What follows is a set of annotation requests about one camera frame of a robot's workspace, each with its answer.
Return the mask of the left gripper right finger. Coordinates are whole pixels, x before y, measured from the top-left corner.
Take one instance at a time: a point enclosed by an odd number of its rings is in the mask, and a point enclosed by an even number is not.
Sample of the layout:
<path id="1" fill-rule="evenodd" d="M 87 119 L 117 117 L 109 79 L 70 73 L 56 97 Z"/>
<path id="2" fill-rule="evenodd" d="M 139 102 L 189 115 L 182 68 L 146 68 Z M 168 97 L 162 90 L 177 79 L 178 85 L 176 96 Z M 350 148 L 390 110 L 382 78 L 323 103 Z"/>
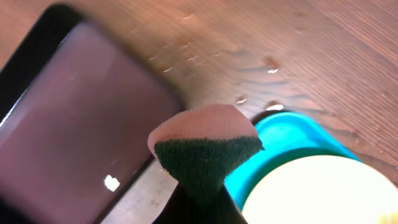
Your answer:
<path id="1" fill-rule="evenodd" d="M 238 206 L 225 186 L 205 210 L 205 223 L 208 224 L 247 224 Z"/>

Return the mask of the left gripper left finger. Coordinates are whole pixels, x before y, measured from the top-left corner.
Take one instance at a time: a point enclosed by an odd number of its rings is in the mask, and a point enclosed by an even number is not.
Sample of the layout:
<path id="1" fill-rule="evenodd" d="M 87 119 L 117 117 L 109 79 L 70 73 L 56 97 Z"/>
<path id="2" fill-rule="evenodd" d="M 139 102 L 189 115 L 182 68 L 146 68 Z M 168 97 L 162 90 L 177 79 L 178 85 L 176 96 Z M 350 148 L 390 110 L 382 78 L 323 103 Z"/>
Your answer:
<path id="1" fill-rule="evenodd" d="M 152 224 L 194 224 L 195 209 L 194 201 L 177 184 L 164 209 Z"/>

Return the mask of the pink and green sponge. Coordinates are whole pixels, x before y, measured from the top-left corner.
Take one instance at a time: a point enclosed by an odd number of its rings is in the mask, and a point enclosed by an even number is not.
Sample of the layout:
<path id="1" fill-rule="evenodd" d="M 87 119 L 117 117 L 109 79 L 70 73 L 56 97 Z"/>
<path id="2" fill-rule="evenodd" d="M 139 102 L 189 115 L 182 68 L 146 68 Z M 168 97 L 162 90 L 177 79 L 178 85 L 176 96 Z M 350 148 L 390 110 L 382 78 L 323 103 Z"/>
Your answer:
<path id="1" fill-rule="evenodd" d="M 235 106 L 224 104 L 176 114 L 149 134 L 147 144 L 198 204 L 213 200 L 225 178 L 263 150 L 252 122 Z"/>

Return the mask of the yellow-green plate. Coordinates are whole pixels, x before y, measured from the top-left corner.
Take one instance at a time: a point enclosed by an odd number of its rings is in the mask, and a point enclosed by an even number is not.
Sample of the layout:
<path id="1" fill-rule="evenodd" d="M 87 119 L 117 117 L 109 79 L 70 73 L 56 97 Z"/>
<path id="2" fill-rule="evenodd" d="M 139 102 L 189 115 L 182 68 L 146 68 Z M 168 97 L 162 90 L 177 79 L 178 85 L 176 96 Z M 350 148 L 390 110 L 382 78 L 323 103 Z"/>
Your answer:
<path id="1" fill-rule="evenodd" d="M 376 169 L 338 156 L 310 156 L 267 174 L 243 207 L 248 223 L 397 223 L 397 187 Z"/>

